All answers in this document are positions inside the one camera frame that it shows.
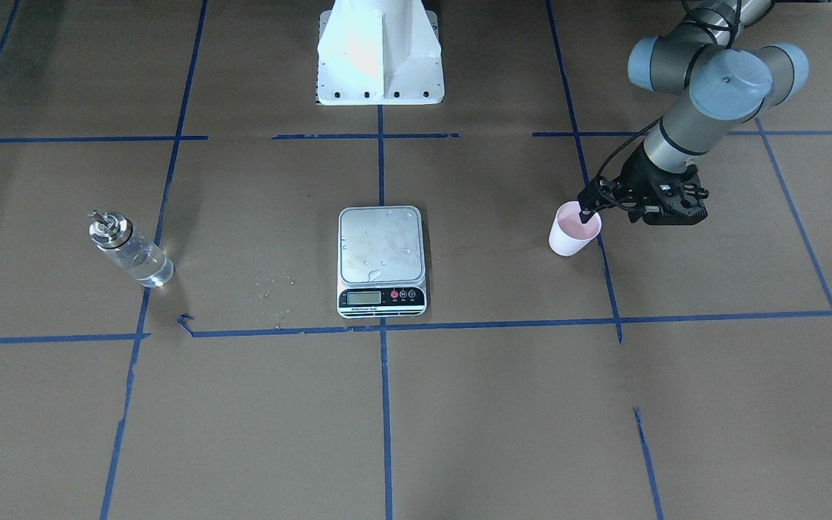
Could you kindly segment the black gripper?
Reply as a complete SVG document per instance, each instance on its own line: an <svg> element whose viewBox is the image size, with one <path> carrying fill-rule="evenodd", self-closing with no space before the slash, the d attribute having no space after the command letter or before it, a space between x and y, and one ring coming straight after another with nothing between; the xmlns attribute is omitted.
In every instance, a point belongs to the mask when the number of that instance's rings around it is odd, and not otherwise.
<svg viewBox="0 0 832 520"><path fill-rule="evenodd" d="M693 226L708 216L704 200L709 192L702 187L697 165L689 164L681 173L658 168L643 150L635 151L622 165L620 187L615 194L628 212L628 221L639 220L648 226ZM577 196L581 223L588 223L599 212L615 206L610 181L590 181Z"/></svg>

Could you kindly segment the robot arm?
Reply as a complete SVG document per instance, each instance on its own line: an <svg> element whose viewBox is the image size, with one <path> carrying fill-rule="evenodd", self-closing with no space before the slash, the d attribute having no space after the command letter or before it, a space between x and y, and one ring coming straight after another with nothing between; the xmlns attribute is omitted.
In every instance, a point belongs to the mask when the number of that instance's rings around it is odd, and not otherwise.
<svg viewBox="0 0 832 520"><path fill-rule="evenodd" d="M639 40L628 79L651 92L674 93L663 116L626 141L633 151L617 177L602 171L578 194L582 223L619 209L631 222L693 226L707 217L708 191L698 160L727 133L792 98L811 65L790 43L746 50L736 39L773 9L772 1L681 4L684 17L665 36Z"/></svg>

